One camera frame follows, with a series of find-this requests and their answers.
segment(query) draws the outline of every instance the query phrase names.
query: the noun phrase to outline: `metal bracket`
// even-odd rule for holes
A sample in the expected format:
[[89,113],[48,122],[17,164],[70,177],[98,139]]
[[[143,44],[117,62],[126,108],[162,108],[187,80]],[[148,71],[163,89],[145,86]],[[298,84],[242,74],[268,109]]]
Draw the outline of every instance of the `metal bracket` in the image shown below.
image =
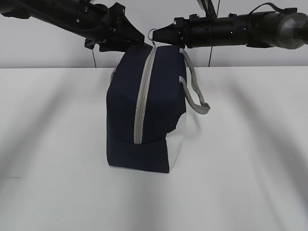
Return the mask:
[[197,0],[201,9],[205,11],[206,17],[209,19],[217,18],[217,14],[212,0]]

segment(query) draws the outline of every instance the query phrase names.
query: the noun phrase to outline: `black cable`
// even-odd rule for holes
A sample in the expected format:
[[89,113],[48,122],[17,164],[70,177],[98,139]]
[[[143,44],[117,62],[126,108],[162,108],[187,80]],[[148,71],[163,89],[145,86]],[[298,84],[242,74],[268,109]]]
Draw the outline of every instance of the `black cable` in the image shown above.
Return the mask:
[[[217,6],[217,17],[218,17],[219,7],[220,7],[220,0],[218,1],[218,6]],[[208,67],[211,66],[212,53],[213,53],[213,46],[211,47],[210,58],[208,60]]]
[[97,66],[96,66],[96,60],[95,60],[95,55],[94,55],[94,49],[92,50],[92,55],[93,55],[93,60],[94,60],[95,68],[97,68]]

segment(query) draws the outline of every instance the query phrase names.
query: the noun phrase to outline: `black robotic arm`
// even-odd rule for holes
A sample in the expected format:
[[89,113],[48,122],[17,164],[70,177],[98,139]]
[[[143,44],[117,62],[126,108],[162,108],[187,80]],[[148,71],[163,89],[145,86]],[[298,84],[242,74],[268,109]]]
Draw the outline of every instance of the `black robotic arm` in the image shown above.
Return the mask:
[[131,44],[144,44],[144,35],[125,17],[125,7],[111,8],[91,0],[1,0],[6,17],[35,17],[86,38],[85,46],[100,51],[123,51]]
[[255,12],[217,18],[211,0],[198,0],[206,17],[196,14],[189,19],[175,18],[174,23],[153,32],[153,40],[168,44],[194,47],[246,45],[248,47],[281,47],[297,49],[308,44],[308,16],[297,8]]

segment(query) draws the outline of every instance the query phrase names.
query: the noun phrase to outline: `white wall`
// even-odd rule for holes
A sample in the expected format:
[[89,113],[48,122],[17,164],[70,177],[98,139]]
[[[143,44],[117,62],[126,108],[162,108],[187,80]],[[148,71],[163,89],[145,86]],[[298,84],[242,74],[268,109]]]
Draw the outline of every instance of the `white wall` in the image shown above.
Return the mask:
[[[112,6],[115,0],[96,0]],[[173,22],[174,17],[188,18],[190,14],[204,15],[196,0],[118,0],[126,6],[129,20],[145,36],[152,28],[161,28]],[[265,0],[221,0],[220,16],[248,13]],[[273,0],[284,7],[298,7],[308,13],[308,2],[303,0]],[[217,9],[218,0],[213,0]],[[84,48],[84,39],[45,22],[31,18],[20,20],[0,17],[0,68],[18,67],[94,67],[90,50]],[[210,48],[188,50],[196,66],[208,66]],[[211,66],[308,65],[308,47],[296,51],[279,48],[252,49],[216,47]],[[95,49],[98,67],[114,67],[123,53],[100,53]]]

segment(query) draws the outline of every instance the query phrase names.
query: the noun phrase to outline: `navy blue bag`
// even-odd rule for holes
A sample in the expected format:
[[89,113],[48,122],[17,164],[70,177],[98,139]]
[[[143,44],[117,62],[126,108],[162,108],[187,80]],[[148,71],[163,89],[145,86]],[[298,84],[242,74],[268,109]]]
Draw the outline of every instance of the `navy blue bag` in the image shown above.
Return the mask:
[[185,96],[197,112],[209,110],[203,97],[201,106],[192,102],[186,86],[185,61],[190,60],[185,56],[178,46],[133,45],[125,53],[107,93],[109,165],[170,172],[186,127]]

